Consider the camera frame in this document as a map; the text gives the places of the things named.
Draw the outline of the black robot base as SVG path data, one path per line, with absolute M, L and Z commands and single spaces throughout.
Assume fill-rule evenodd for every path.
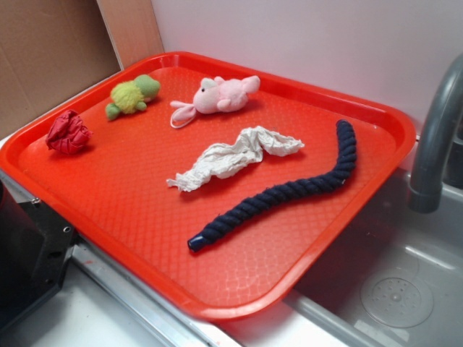
M 16 202 L 1 185 L 1 331 L 23 320 L 64 282 L 75 227 L 44 202 Z

